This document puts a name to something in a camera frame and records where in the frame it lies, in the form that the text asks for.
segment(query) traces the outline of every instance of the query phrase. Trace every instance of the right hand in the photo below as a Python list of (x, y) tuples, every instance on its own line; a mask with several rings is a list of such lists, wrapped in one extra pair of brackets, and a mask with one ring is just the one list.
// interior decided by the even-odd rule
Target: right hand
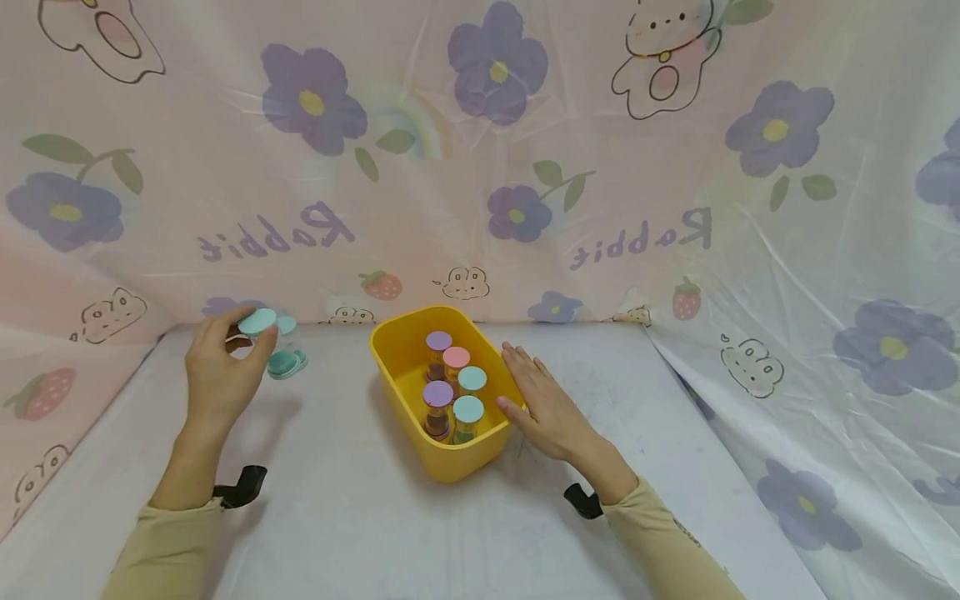
[(600, 437), (573, 400), (539, 358), (521, 347), (503, 343), (503, 361), (527, 403), (527, 411), (506, 397), (496, 405), (540, 452), (571, 462), (587, 452)]

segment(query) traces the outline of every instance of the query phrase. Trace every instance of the fabric wall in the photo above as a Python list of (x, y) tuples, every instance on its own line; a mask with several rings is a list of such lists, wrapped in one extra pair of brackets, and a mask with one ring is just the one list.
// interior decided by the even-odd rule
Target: fabric wall
[(0, 531), (171, 324), (450, 303), (649, 317), (831, 598), (960, 597), (958, 24), (950, 0), (5, 7)]

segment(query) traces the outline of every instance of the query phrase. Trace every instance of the flower stem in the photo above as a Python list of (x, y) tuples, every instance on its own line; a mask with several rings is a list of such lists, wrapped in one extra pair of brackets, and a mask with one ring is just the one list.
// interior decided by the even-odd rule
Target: flower stem
[(560, 182), (560, 185), (548, 189), (545, 194), (543, 194), (542, 196), (540, 196), (540, 199), (543, 200), (544, 198), (546, 198), (546, 197), (549, 196), (550, 194), (556, 192), (557, 190), (559, 190), (560, 188), (564, 187), (565, 185), (567, 185), (567, 184), (570, 183), (571, 181), (577, 179), (578, 177), (589, 177), (589, 176), (595, 175), (595, 174), (596, 174), (596, 171), (587, 171), (586, 173), (581, 173), (580, 175), (574, 175), (573, 177), (571, 177), (570, 179), (568, 179), (568, 180), (566, 180), (566, 181), (561, 181), (561, 182)]
[(98, 162), (106, 160), (107, 158), (110, 158), (114, 155), (128, 155), (132, 152), (134, 152), (133, 148), (118, 148), (117, 150), (111, 150), (109, 152), (104, 152), (99, 156), (95, 156), (93, 160), (85, 164), (84, 168), (81, 169), (80, 173), (77, 174), (77, 183), (83, 183), (84, 177), (86, 177), (86, 174), (89, 173), (90, 169), (92, 169)]

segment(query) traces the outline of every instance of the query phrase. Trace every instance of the hand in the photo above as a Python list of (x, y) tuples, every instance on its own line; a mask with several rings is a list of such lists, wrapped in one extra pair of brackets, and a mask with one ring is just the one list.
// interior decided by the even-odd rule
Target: hand
[(597, 444), (599, 434), (539, 358), (531, 360), (523, 348), (504, 342), (503, 361), (529, 413), (505, 397), (496, 404), (540, 452), (570, 463)]
[[(222, 317), (207, 319), (197, 328), (186, 353), (187, 426), (199, 427), (226, 437), (253, 400), (267, 361), (276, 347), (277, 328), (272, 325), (259, 335), (256, 345), (240, 335), (236, 322), (253, 312), (253, 307), (236, 308)], [(230, 356), (238, 348), (253, 346), (243, 360)]]

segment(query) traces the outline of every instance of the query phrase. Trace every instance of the pink lid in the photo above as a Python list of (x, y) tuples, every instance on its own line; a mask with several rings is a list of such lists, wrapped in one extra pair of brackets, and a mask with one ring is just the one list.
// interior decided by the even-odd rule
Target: pink lid
[(447, 348), (444, 350), (444, 364), (451, 369), (462, 369), (470, 364), (470, 353), (459, 346)]
[(445, 381), (431, 381), (423, 388), (423, 401), (434, 408), (449, 406), (453, 401), (453, 388)]

